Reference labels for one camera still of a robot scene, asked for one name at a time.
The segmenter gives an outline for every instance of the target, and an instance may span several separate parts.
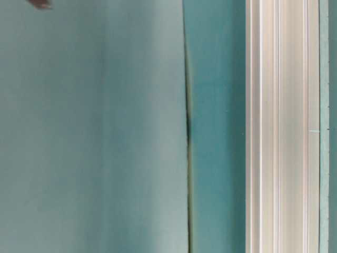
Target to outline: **dark object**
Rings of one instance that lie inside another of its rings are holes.
[[[28,0],[32,5],[38,9],[51,9],[52,3],[50,0]]]

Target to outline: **teal wall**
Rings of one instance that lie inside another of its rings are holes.
[[[107,6],[102,253],[187,253],[181,0]]]
[[[245,0],[184,0],[193,253],[245,252]]]
[[[0,7],[0,252],[97,252],[102,213],[100,2]]]
[[[0,252],[187,252],[179,0],[0,8]]]
[[[329,1],[330,57],[330,227],[329,252],[337,251],[337,2]]]

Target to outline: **metal strip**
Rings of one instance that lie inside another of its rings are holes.
[[[318,252],[318,1],[246,3],[246,252]]]

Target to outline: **teal surface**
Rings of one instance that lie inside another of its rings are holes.
[[[181,0],[107,6],[102,253],[187,253]]]
[[[245,252],[245,0],[184,0],[193,253]]]
[[[329,1],[330,224],[329,252],[337,252],[337,1]]]
[[[187,253],[180,0],[0,7],[0,252]]]
[[[96,253],[102,214],[99,2],[0,7],[0,252]]]
[[[320,253],[329,249],[329,0],[320,0]]]

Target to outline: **metal track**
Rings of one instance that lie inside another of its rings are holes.
[[[319,2],[246,2],[246,252],[317,253]]]

